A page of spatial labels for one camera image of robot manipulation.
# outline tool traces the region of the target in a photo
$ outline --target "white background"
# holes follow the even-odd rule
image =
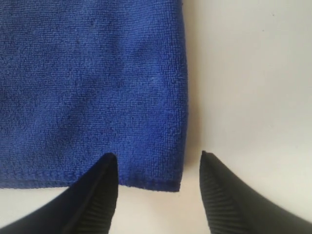
[[[120,187],[110,233],[209,233],[202,149],[312,221],[311,10],[310,0],[184,0],[190,123],[181,191]],[[0,190],[0,226],[63,190]]]

